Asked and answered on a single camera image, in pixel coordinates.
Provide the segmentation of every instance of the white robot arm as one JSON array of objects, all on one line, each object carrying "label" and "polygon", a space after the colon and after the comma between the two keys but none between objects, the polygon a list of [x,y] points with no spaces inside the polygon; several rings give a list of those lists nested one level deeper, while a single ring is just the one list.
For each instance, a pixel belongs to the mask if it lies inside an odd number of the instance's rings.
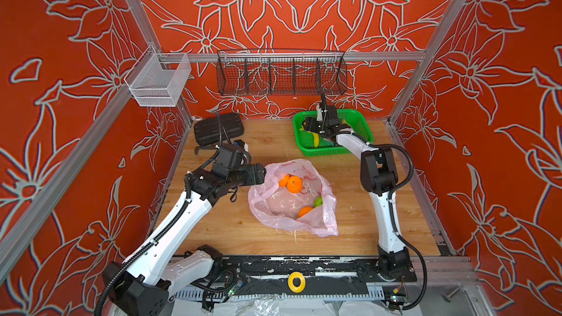
[{"label": "white robot arm", "polygon": [[[317,117],[306,118],[302,125],[305,130],[318,133],[325,139],[344,146],[361,160],[361,184],[373,201],[379,228],[378,274],[381,278],[392,281],[399,277],[404,269],[411,268],[406,246],[421,257],[421,254],[401,237],[395,201],[395,191],[411,178],[413,166],[410,161],[408,178],[397,183],[398,176],[391,148],[404,150],[391,144],[369,144],[349,125],[341,123],[335,107],[328,106],[325,97],[322,97]],[[222,255],[209,246],[198,248],[178,263],[169,264],[169,261],[191,229],[221,196],[232,193],[229,190],[239,186],[263,183],[265,169],[261,164],[250,165],[250,159],[247,151],[241,147],[221,145],[210,159],[214,160],[210,172],[204,170],[210,163],[208,161],[193,173],[186,175],[186,191],[180,195],[172,211],[158,228],[123,264],[111,263],[104,270],[106,289],[98,300],[95,315],[100,315],[103,302],[108,296],[129,315],[156,316],[165,307],[171,311],[173,298],[168,300],[169,296],[210,274],[214,264],[220,263]],[[417,305],[423,297],[423,292],[416,303],[405,306],[404,310]],[[398,309],[395,305],[387,306]]]},{"label": "white robot arm", "polygon": [[[351,127],[342,130],[353,131]],[[365,151],[376,151],[378,148],[368,146],[359,138],[353,135],[337,135],[337,143],[346,147],[352,154],[361,160],[361,155]],[[396,211],[396,193],[392,193],[392,199],[388,199],[390,191],[383,192],[381,195],[369,192],[373,205],[375,206],[376,222],[379,228],[379,246],[382,250],[388,253],[395,253],[402,251],[405,247],[404,243],[398,239],[397,234],[400,234],[400,225],[398,224],[398,214]],[[392,220],[390,219],[390,210],[388,206],[392,206],[392,213],[394,215],[394,222],[398,232],[394,232],[392,228]]]}]

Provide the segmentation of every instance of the yellow tape roll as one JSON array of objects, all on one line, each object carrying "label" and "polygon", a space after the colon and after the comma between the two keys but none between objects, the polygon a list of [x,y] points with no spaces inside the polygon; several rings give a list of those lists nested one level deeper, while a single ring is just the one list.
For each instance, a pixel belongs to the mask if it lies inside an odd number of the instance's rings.
[{"label": "yellow tape roll", "polygon": [[[298,287],[294,286],[293,280],[298,278],[301,281],[301,284]],[[302,275],[300,272],[293,272],[289,276],[289,289],[295,293],[300,293],[305,289],[305,276]]]}]

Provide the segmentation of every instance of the wire mesh basket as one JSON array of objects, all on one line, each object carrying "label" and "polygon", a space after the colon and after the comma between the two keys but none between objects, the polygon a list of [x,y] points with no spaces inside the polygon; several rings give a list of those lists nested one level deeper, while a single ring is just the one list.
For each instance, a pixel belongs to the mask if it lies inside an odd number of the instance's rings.
[{"label": "wire mesh basket", "polygon": [[342,95],[347,91],[342,51],[246,49],[217,54],[221,95]]},{"label": "wire mesh basket", "polygon": [[176,106],[191,73],[187,54],[174,64],[161,62],[162,56],[149,46],[125,77],[131,94],[142,107]]}]

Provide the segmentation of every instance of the yellow object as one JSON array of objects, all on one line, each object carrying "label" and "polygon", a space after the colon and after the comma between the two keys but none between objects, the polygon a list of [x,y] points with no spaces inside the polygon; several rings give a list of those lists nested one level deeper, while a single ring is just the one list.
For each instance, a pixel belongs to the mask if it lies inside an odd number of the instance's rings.
[{"label": "yellow object", "polygon": [[308,214],[313,210],[313,207],[303,207],[301,211],[299,211],[299,218],[303,217],[304,215]]},{"label": "yellow object", "polygon": [[318,137],[318,133],[310,132],[309,130],[307,130],[306,132],[312,133],[312,134],[313,134],[313,139],[314,139],[313,143],[314,143],[314,147],[317,148],[318,145],[320,144],[320,137]]},{"label": "yellow object", "polygon": [[[299,281],[301,281],[301,284],[298,287],[294,286],[293,279],[295,278],[298,278]],[[291,273],[291,275],[289,276],[289,281],[287,281],[287,283],[289,284],[289,289],[292,292],[300,293],[305,290],[305,276],[303,276],[300,272]]]},{"label": "yellow object", "polygon": [[302,190],[302,179],[298,176],[289,177],[287,190],[293,194],[300,192]]},{"label": "yellow object", "polygon": [[283,178],[281,178],[279,180],[279,187],[284,187],[287,185],[287,182],[289,181],[289,174],[287,173],[286,175],[283,176]]},{"label": "yellow object", "polygon": [[314,138],[314,147],[317,148],[318,144],[320,144],[320,137],[318,137],[318,133],[313,133]]}]

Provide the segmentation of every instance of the black wire basket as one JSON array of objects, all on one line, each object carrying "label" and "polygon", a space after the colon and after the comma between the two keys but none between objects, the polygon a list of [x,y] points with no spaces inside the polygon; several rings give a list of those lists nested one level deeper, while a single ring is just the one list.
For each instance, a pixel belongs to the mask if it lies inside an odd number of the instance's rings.
[{"label": "black wire basket", "polygon": [[217,54],[221,95],[342,95],[347,91],[342,51],[246,49]]}]

